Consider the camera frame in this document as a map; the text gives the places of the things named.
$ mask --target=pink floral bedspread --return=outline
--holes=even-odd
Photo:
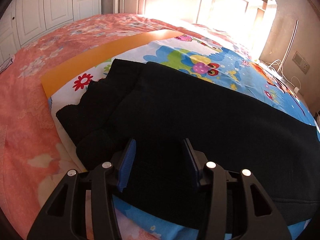
[[[96,15],[31,42],[0,74],[0,206],[24,239],[61,178],[68,170],[77,169],[59,139],[40,77],[88,49],[160,29],[177,30],[249,55],[224,32],[191,27],[202,34],[136,15]],[[156,239],[119,212],[118,222],[124,240]]]

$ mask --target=orange fabric border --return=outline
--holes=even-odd
[[[173,30],[158,30],[140,33],[117,39],[85,51],[46,72],[41,77],[44,92],[47,98],[50,98],[71,79],[108,58],[124,53],[130,49],[146,45],[151,41],[166,40],[181,35],[183,35],[183,33]]]

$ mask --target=cloth on bed edge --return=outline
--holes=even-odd
[[[198,229],[205,208],[204,195],[191,189],[183,138],[226,170],[251,170],[288,225],[319,206],[316,127],[172,68],[115,59],[108,76],[57,118],[89,170],[135,138],[128,186],[117,196],[172,223]]]

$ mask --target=white headboard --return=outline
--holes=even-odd
[[[114,0],[113,13],[145,14],[150,0]],[[188,3],[190,0],[179,0]],[[210,28],[223,30],[251,50],[252,58],[258,59],[268,39],[276,15],[276,0],[193,0],[193,7],[187,13],[190,23],[207,25]],[[180,10],[176,4],[172,7],[163,4],[161,11]]]

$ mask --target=white wardrobe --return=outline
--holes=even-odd
[[[101,0],[13,0],[0,19],[0,64],[66,23],[101,14]]]

